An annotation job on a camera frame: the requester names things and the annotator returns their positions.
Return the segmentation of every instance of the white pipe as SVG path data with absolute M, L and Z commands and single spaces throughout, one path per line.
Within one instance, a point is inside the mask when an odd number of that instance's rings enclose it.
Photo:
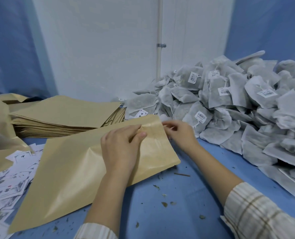
M 157 43 L 162 43 L 163 0 L 158 0 Z M 156 48 L 156 81 L 161 79 L 161 47 Z

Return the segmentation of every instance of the hand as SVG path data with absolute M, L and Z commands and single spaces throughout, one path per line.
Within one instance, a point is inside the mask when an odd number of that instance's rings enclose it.
M 195 138 L 193 128 L 186 122 L 171 120 L 162 122 L 165 133 L 186 153 L 195 146 L 200 146 Z
M 121 172 L 130 176 L 138 156 L 139 146 L 147 136 L 139 132 L 141 125 L 114 129 L 101 138 L 102 157 L 107 174 Z

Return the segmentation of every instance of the blue tabletop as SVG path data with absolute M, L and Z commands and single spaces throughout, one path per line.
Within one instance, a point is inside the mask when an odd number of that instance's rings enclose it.
M 43 144 L 46 140 L 25 139 L 25 142 Z M 203 140 L 199 140 L 199 143 L 237 176 L 295 217 L 295 197 L 290 193 L 239 154 Z M 177 168 L 163 171 L 126 189 L 119 238 L 233 238 L 220 219 L 223 208 L 196 165 L 177 146 L 172 145 L 181 159 Z M 190 177 L 175 175 L 174 172 L 189 174 Z M 23 199 L 24 196 L 7 223 L 11 223 Z M 17 232 L 11 239 L 73 239 L 89 208 L 86 206 L 48 224 Z

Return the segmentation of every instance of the person's left hand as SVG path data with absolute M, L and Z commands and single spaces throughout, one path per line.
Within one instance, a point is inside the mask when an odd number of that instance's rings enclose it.
M 139 146 L 147 136 L 146 132 L 138 133 L 140 127 L 141 125 L 130 125 L 114 129 L 101 138 L 102 157 L 107 174 L 117 171 L 127 175 L 131 174 Z

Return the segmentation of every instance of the white wall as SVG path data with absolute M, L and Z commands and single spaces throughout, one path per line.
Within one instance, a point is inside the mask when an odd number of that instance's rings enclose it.
M 162 49 L 161 74 L 223 54 L 233 2 L 164 0 L 162 43 L 167 47 Z M 157 0 L 30 3 L 43 73 L 60 95 L 98 102 L 128 98 L 155 78 Z

